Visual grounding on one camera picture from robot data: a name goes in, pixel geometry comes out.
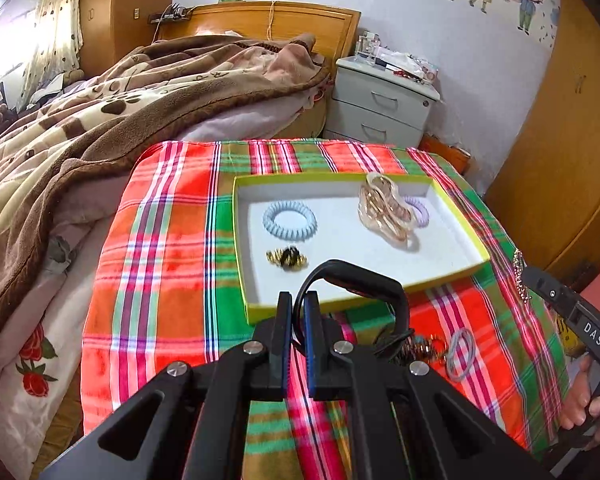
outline brown blanket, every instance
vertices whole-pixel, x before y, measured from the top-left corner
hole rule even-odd
[[[72,186],[128,173],[147,147],[240,105],[320,84],[314,38],[197,36],[138,48],[80,92],[0,136],[0,330],[40,272]]]

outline tablecloth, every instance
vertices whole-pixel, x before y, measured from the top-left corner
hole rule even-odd
[[[477,359],[456,388],[521,446],[545,449],[568,387],[564,355],[542,300],[532,294],[525,303],[516,291],[515,247],[498,221],[441,158],[315,139],[165,142],[141,157],[102,251],[84,330],[85,432],[168,363],[211,362],[250,338],[234,250],[234,178],[302,171],[407,172],[441,184],[491,261],[471,277],[410,294],[411,325],[447,340],[469,328]],[[379,302],[334,317],[361,344],[391,321]],[[465,359],[466,348],[456,358]],[[304,358],[294,352],[288,399],[251,403],[245,480],[350,478],[346,407],[306,392]]]

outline purple spiral hair tie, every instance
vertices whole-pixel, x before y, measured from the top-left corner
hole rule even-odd
[[[405,196],[404,201],[413,206],[414,212],[416,213],[416,221],[418,227],[426,227],[429,225],[429,211],[427,207],[414,196]]]

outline nightstand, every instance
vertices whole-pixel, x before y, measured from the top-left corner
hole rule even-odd
[[[336,65],[324,137],[417,147],[431,107],[440,101],[436,89],[353,57]]]

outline screw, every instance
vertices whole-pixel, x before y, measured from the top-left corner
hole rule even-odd
[[[189,367],[183,361],[174,361],[169,366],[167,366],[167,373],[171,377],[178,377],[184,374]]]
[[[413,375],[427,375],[429,373],[429,365],[423,361],[414,361],[409,365],[409,370]]]
[[[336,354],[348,354],[353,350],[353,345],[349,341],[336,341],[333,345],[333,350]]]
[[[260,341],[247,341],[242,350],[245,354],[257,355],[264,350],[264,345]]]

